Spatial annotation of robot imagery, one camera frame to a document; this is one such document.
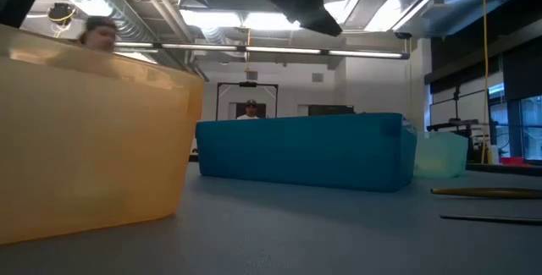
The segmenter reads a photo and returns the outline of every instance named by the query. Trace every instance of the cap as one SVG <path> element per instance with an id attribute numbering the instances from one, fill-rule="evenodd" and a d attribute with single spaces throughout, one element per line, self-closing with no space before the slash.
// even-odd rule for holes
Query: cap
<path id="1" fill-rule="evenodd" d="M 248 101 L 246 101 L 245 105 L 246 105 L 246 107 L 248 107 L 248 106 L 257 106 L 257 102 L 254 101 L 254 100 L 248 100 Z"/>
<path id="2" fill-rule="evenodd" d="M 98 26 L 108 26 L 114 30 L 117 30 L 117 25 L 114 23 L 114 21 L 105 16 L 90 16 L 86 20 L 85 28 L 86 31 L 92 31 L 96 29 Z"/>

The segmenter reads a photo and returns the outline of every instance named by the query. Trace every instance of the orange translucent bin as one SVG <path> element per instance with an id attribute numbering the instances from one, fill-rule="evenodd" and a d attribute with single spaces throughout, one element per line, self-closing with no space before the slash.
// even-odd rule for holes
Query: orange translucent bin
<path id="1" fill-rule="evenodd" d="M 174 213 L 203 80 L 5 26 L 0 36 L 0 244 Z"/>

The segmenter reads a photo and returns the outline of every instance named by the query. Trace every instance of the air vent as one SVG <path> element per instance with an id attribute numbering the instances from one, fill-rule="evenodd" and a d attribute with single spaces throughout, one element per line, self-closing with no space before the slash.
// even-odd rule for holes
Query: air vent
<path id="1" fill-rule="evenodd" d="M 257 71 L 246 72 L 246 80 L 257 80 Z"/>
<path id="2" fill-rule="evenodd" d="M 324 82 L 324 74 L 312 73 L 312 82 Z"/>

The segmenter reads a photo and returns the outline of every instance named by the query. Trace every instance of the white shirt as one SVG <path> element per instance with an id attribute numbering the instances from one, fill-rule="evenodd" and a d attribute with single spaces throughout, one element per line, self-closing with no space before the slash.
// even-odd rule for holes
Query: white shirt
<path id="1" fill-rule="evenodd" d="M 259 119 L 259 117 L 257 117 L 257 116 L 249 117 L 248 115 L 245 114 L 245 115 L 241 115 L 237 119 Z"/>

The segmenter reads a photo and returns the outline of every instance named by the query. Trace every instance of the plastic container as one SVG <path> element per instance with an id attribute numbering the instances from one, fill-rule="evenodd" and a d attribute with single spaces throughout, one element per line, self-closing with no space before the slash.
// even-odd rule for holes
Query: plastic container
<path id="1" fill-rule="evenodd" d="M 418 134 L 414 176 L 454 178 L 465 173 L 468 139 L 451 132 Z"/>
<path id="2" fill-rule="evenodd" d="M 416 135 L 397 113 L 200 122 L 205 176 L 396 191 L 412 179 Z"/>
<path id="3" fill-rule="evenodd" d="M 528 166 L 523 162 L 523 157 L 501 157 L 501 164 L 507 166 Z"/>
<path id="4" fill-rule="evenodd" d="M 168 216 L 203 81 L 0 26 L 0 244 Z"/>

